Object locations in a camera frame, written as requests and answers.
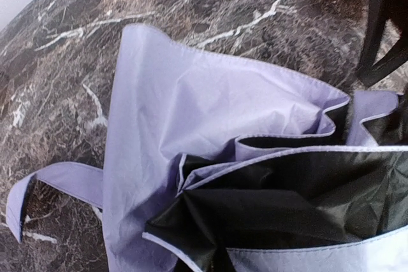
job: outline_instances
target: bag handle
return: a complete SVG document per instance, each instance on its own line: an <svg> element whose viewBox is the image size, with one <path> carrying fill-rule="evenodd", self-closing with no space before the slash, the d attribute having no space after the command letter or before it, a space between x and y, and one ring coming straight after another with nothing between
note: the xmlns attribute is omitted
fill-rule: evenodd
<svg viewBox="0 0 408 272"><path fill-rule="evenodd" d="M60 162L49 165L18 181L8 194L6 222L18 242L22 240L27 200L36 180L83 202L102 208L102 169L77 162Z"/></svg>

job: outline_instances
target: fabric bag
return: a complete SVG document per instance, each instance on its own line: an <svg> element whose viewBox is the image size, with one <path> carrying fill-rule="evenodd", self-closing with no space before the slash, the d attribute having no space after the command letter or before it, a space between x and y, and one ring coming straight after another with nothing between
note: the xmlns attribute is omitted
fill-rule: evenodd
<svg viewBox="0 0 408 272"><path fill-rule="evenodd" d="M406 271L406 98L355 93L345 131L350 101L129 25L103 170L63 162L23 178L7 223L21 241L41 180L103 209L111 272Z"/></svg>

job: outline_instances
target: white vein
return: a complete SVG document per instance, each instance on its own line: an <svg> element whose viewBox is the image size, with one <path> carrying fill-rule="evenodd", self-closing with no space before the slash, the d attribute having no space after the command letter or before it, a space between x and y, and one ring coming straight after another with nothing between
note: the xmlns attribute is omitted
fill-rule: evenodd
<svg viewBox="0 0 408 272"><path fill-rule="evenodd" d="M3 50L1 51L2 55L6 55L7 54L7 48L10 46L11 41L8 42L8 44L3 48Z"/></svg>
<svg viewBox="0 0 408 272"><path fill-rule="evenodd" d="M133 19L133 18L142 18L142 17L153 15L153 14L155 14L155 11L150 11L150 12L136 14L136 15L128 15L122 18L113 18L113 19L108 19L108 20L100 20L98 22L91 22L90 24L81 26L73 30L65 31L59 34L49 35L47 36L47 38L54 38L54 39L52 41L49 41L47 44L42 45L34 50L40 51L40 50L46 49L49 46L54 45L59 40L64 39L64 38L82 38L84 36L85 31L87 31L88 28L99 27L101 25L107 25L107 24L116 24L118 22L122 22L123 20L128 20L128 19Z"/></svg>
<svg viewBox="0 0 408 272"><path fill-rule="evenodd" d="M92 210L93 210L93 212L95 213L96 217L97 217L98 219L100 219L100 221L102 222L102 213L101 213L101 211L99 210L99 208L98 208L98 207L95 207L95 206L91 206L91 207L92 207Z"/></svg>
<svg viewBox="0 0 408 272"><path fill-rule="evenodd" d="M280 4L282 0L276 0L274 3L272 3L270 9L268 11L266 11L264 14L262 14L261 16L258 16L256 18L254 18L254 20L252 22L249 22L248 24L244 24L244 25L240 25L235 29L229 30L227 32L223 32L220 34L217 34L215 36L212 36L211 38L207 38L206 40L198 43L196 46L198 48L205 48L208 44L211 44L215 41L218 41L219 39L223 39L223 38L229 38L232 36L237 36L239 35L242 30L246 30L246 29L250 29L252 27L254 27L255 25L257 25L258 23L260 23L262 20L270 18L274 15L276 15L277 8Z"/></svg>
<svg viewBox="0 0 408 272"><path fill-rule="evenodd" d="M89 127L93 128L93 127L96 127L97 125L103 125L103 126L107 127L108 126L108 119L103 115L102 104L99 101L99 98L85 84L82 84L82 87L87 91L88 95L90 95L90 97L94 101L94 104L96 106L96 113L98 115L92 122L89 123Z"/></svg>
<svg viewBox="0 0 408 272"><path fill-rule="evenodd" d="M96 31L98 31L100 27L95 27L92 29L90 33L87 34L86 38L90 38Z"/></svg>
<svg viewBox="0 0 408 272"><path fill-rule="evenodd" d="M47 7L47 11L48 11L49 9L51 9L54 4L55 4L55 0L52 1L52 2L49 4L49 6Z"/></svg>
<svg viewBox="0 0 408 272"><path fill-rule="evenodd" d="M118 22L122 22L123 20L134 19L134 18L142 18L142 17L153 15L153 14L155 14L155 11L136 14L136 15L128 15L128 16L123 17L123 18L113 18L113 19L108 19L108 20L101 20L99 22L91 22L89 25L87 25L87 27L88 26L95 27L95 26L107 25L107 24L116 24Z"/></svg>
<svg viewBox="0 0 408 272"><path fill-rule="evenodd" d="M294 9L291 6L281 6L281 5L279 5L276 8L276 11L279 12L279 13L283 13L283 14L295 14L295 13L298 13L298 10Z"/></svg>
<svg viewBox="0 0 408 272"><path fill-rule="evenodd" d="M53 244L57 243L57 240L55 238L50 237L50 236L41 235L41 234L38 234L38 233L32 233L32 232L25 232L24 231L23 236L30 237L30 238L32 238L32 239L34 239L36 241L40 240L40 241L51 242Z"/></svg>
<svg viewBox="0 0 408 272"><path fill-rule="evenodd" d="M260 16L262 16L262 14L258 10L255 10L253 15L254 15L254 18L259 18Z"/></svg>
<svg viewBox="0 0 408 272"><path fill-rule="evenodd" d="M27 223L30 223L30 222L33 222L33 221L37 221L37 220L42 220L42 219L48 218L49 216L52 215L52 213L53 213L53 212L51 211L50 213L48 213L48 214L46 214L46 215L44 215L44 216L42 216L42 217L34 217L34 218L30 218L29 215L26 215L26 216L25 216L25 221L24 221L24 223L27 224Z"/></svg>
<svg viewBox="0 0 408 272"><path fill-rule="evenodd" d="M244 39L244 35L241 35L239 38L235 40L234 45L231 48L231 54L234 54L238 50L238 48L241 47L243 39Z"/></svg>
<svg viewBox="0 0 408 272"><path fill-rule="evenodd" d="M84 29L82 29L82 27L79 27L78 29L62 32L58 34L52 41L50 41L49 43L41 47L34 49L34 51L40 51L49 46L52 46L53 44L57 43L60 39L63 39L63 38L75 38L75 37L81 38L83 35L84 35Z"/></svg>
<svg viewBox="0 0 408 272"><path fill-rule="evenodd" d="M65 13L66 13L66 7L64 8L64 13L62 14L62 19L61 22L59 23L60 25L64 22L65 20Z"/></svg>
<svg viewBox="0 0 408 272"><path fill-rule="evenodd" d="M43 104L40 106L40 108L39 108L39 110L38 110L38 112L37 112L37 117L41 114L41 112L42 112L43 109L44 109L44 106L46 105L46 103L47 103L48 100L50 99L51 92L52 92L53 89L54 89L54 80L55 80L55 79L52 80L52 83L51 83L51 85L50 85L50 90L48 91L48 94L47 94L47 96L45 97L45 99L44 99L44 101L43 101Z"/></svg>
<svg viewBox="0 0 408 272"><path fill-rule="evenodd" d="M24 119L26 118L26 111L28 109L28 106L30 106L30 102L26 101L21 103L18 108L13 112L13 127L18 127L21 128Z"/></svg>
<svg viewBox="0 0 408 272"><path fill-rule="evenodd" d="M41 22L44 16L45 16L45 13L42 13L42 14L38 13L37 20Z"/></svg>

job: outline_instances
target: stitched seam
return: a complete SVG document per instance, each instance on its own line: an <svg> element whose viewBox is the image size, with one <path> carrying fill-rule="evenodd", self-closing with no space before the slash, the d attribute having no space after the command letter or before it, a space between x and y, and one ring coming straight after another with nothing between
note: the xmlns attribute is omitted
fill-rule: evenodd
<svg viewBox="0 0 408 272"><path fill-rule="evenodd" d="M53 168L54 166L61 165L61 164L65 164L65 165L69 164L69 165L72 165L73 167L76 167L76 168L86 168L86 169L91 170L93 172L97 172L97 173L102 172L103 173L103 169L92 167L92 166L89 166L89 165L86 165L86 164L80 164L78 162L57 162L56 164L51 164L51 165L46 166L43 169L40 169L40 170L38 170L36 172L39 172L41 170L45 170L47 168Z"/></svg>
<svg viewBox="0 0 408 272"><path fill-rule="evenodd" d="M261 157L251 159L249 161L244 161L238 165L233 165L230 168L226 168L222 170L221 172L215 173L214 175L209 176L203 179L202 181L195 183L192 186L186 187L186 189L187 190L196 189L208 182L211 182L212 180L215 180L216 178L220 178L238 169L241 169L241 168L244 168L252 164L259 163L259 162L263 162L268 159L276 159L276 158L284 157L284 156L290 156L290 155L296 155L296 154L302 154L302 153L318 153L318 152L351 152L351 153L372 152L372 153L377 153L377 152L407 152L407 151L408 151L408 148L406 148L405 146L392 146L392 147L387 147L387 146L385 147L309 146L309 147L300 147L300 148L290 148L290 149L283 150L280 152L263 155Z"/></svg>
<svg viewBox="0 0 408 272"><path fill-rule="evenodd" d="M14 215L13 210L10 208L10 206L7 206L6 209L7 208L8 208L8 211L11 213L11 217L13 217L12 220L15 222L14 225L20 226L21 221L17 220L17 217Z"/></svg>
<svg viewBox="0 0 408 272"><path fill-rule="evenodd" d="M241 140L246 140L248 138L280 138L284 140L304 140L308 138L324 138L327 136L331 136L334 132L335 130L332 130L329 133L324 133L324 134L300 134L300 135L247 134L247 135L240 136L239 138L236 138L236 140L241 141Z"/></svg>
<svg viewBox="0 0 408 272"><path fill-rule="evenodd" d="M179 43L177 41L172 40L165 32L163 32L163 31L161 31L159 29L156 29L155 27L153 27L151 25L133 24L133 25L129 25L128 27L134 27L134 28L148 27L150 30L153 30L154 32L160 34L161 36L165 36L165 38L168 40L168 42L171 45L175 45L176 47L178 47L178 48L180 48L180 49L182 49L184 51L187 51L189 53L208 54L208 55L211 55L212 57L225 57L225 58L228 58L228 59L231 59L231 60L234 60L234 61L241 61L243 63L254 62L254 63L260 63L263 66L269 66L269 67L272 66L272 67L274 67L274 68L276 68L276 69L278 69L280 71L288 73L289 75L299 76L300 78L304 78L304 79L316 82L316 83L318 83L320 86L322 86L324 88L332 89L335 92L337 92L338 94L342 94L342 96L346 96L346 97L348 96L345 92L342 92L341 90L336 89L335 87L332 87L332 86L328 85L327 83L325 83L325 82L323 82L321 80L312 78L311 76L305 75L303 73L298 73L296 71L290 70L289 68L285 68L285 67L278 66L278 65L275 65L275 64L270 64L270 63L250 59L250 58L247 58L247 57L236 57L236 56L229 55L229 54L219 54L219 53L216 53L216 52L211 52L211 51L206 51L206 50L202 50L202 49L198 49L198 48L194 48L194 47L189 47L187 45L183 45L183 44L181 44L181 43Z"/></svg>
<svg viewBox="0 0 408 272"><path fill-rule="evenodd" d="M401 234L403 232L408 231L408 226L405 226L401 229L397 229L394 232L391 232L385 236L380 236L376 238L372 238L367 241L361 241L361 242L356 242L356 243L349 243L346 245L341 245L338 247L323 247L323 248L316 248L314 250L241 250L237 248L227 248L227 250L234 252L234 253L261 253L261 254L267 254L267 253L272 253L272 254L289 254L289 253L313 253L313 252L325 252L325 251L332 251L332 250L341 250L345 248L352 248L352 247L357 247L359 245L368 245L370 243L374 243L377 241L385 240L387 238L393 237L395 235Z"/></svg>
<svg viewBox="0 0 408 272"><path fill-rule="evenodd" d="M50 183L50 182L48 182L46 180L40 179L40 181L42 181L44 183L47 183L47 184L49 184L49 186L52 186L55 189L61 190L61 191L65 192L66 194L70 195L70 196L76 197L77 199L82 200L83 202L86 202L86 203L89 203L89 204L92 204L92 205L98 206L98 207L101 206L101 205L99 205L98 203L96 203L94 201L91 201L91 200L86 199L86 198L84 198L82 196L79 196L79 195L75 194L74 192L68 191L68 190L66 190L66 189L64 189L62 187L58 187L58 186L56 186L56 185L54 185L54 184L52 184L52 183Z"/></svg>

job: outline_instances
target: chair leg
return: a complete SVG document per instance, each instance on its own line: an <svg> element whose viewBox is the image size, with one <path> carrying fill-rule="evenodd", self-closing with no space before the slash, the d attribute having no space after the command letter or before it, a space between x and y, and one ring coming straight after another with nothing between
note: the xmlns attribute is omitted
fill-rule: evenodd
<svg viewBox="0 0 408 272"><path fill-rule="evenodd" d="M360 76L367 87L376 84L408 61L408 37L401 37L391 50L372 66L370 73Z"/></svg>
<svg viewBox="0 0 408 272"><path fill-rule="evenodd" d="M357 77L366 86L370 86L370 82L366 84L365 81L370 79L372 74L372 66L377 57L388 17L386 0L369 0L367 31L356 71Z"/></svg>

